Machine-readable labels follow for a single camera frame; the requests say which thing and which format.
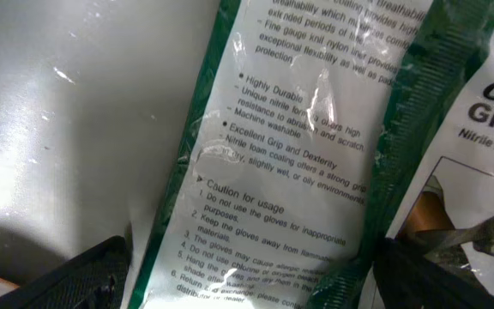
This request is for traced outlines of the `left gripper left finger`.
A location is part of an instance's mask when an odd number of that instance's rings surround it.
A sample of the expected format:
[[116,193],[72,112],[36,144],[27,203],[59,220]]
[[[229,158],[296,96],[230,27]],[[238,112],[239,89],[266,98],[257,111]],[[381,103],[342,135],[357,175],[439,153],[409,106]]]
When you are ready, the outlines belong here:
[[125,238],[113,236],[0,296],[0,309],[119,309],[129,266]]

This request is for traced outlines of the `green sponge pack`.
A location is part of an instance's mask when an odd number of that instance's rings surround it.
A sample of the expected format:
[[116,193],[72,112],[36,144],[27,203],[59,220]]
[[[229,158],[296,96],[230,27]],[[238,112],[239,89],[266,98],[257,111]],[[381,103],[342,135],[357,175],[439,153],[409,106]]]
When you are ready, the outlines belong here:
[[494,296],[494,0],[220,4],[132,308],[387,308],[394,239]]

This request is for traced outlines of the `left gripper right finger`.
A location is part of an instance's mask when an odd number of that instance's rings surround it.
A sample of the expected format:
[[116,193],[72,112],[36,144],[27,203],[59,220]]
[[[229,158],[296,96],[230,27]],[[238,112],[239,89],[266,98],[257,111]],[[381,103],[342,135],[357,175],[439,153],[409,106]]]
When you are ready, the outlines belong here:
[[381,239],[373,274],[390,309],[494,309],[494,296],[450,274],[394,239]]

